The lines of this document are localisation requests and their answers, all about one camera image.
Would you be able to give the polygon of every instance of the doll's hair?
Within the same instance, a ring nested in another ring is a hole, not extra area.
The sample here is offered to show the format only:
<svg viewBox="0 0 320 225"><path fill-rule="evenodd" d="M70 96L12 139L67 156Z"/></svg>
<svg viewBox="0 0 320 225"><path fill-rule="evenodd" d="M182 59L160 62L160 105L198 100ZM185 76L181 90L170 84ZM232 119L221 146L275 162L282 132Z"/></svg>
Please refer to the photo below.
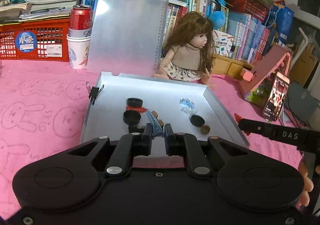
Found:
<svg viewBox="0 0 320 225"><path fill-rule="evenodd" d="M178 25L169 36L168 41L164 47L166 51L176 45L184 46L197 35L206 34L207 43L200 49L200 62L198 70L206 72L206 68L211 72L212 68L212 39L213 25L212 22L197 12L189 12L184 17L180 18Z"/></svg>

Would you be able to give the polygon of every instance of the doll's shirt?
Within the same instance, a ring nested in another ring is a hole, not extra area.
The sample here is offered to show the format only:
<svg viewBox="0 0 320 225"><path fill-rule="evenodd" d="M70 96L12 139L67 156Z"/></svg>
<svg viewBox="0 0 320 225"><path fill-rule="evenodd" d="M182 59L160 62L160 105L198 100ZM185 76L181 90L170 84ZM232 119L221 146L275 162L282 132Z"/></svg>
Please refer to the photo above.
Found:
<svg viewBox="0 0 320 225"><path fill-rule="evenodd" d="M200 49L190 44L184 46L173 46L174 57L171 62L173 65L187 70L197 71L200 62Z"/></svg>

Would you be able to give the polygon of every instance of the soda can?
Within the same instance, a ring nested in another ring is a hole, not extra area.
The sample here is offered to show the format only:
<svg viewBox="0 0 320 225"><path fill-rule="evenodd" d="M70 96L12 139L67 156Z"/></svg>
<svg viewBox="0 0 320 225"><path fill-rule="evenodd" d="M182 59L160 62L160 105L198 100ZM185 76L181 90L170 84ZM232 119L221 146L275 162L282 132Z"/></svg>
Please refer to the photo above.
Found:
<svg viewBox="0 0 320 225"><path fill-rule="evenodd" d="M68 35L74 38L84 38L91 35L92 7L89 5L73 6L70 12Z"/></svg>

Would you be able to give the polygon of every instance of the smartphone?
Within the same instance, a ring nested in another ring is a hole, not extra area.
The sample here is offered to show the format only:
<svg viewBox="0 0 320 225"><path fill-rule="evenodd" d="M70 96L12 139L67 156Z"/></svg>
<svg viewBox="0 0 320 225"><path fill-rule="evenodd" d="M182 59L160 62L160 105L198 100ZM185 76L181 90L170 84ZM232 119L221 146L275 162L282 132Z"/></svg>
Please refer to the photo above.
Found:
<svg viewBox="0 0 320 225"><path fill-rule="evenodd" d="M267 104L263 110L264 118L272 121L278 119L284 104L284 98L289 89L289 84L289 78L283 75L281 72L277 72Z"/></svg>

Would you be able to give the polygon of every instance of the black binder clip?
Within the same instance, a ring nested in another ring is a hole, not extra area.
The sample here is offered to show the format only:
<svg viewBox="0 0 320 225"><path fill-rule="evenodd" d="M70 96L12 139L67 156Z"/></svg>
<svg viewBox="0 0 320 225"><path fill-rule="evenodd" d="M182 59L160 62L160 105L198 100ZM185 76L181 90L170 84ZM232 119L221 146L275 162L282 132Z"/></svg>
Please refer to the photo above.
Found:
<svg viewBox="0 0 320 225"><path fill-rule="evenodd" d="M92 87L90 89L89 83L86 83L86 87L88 89L89 93L89 98L90 98L90 102L92 102L92 105L94 105L98 95L100 94L100 92L103 90L104 85L101 86L101 88L99 89L98 87Z"/></svg>

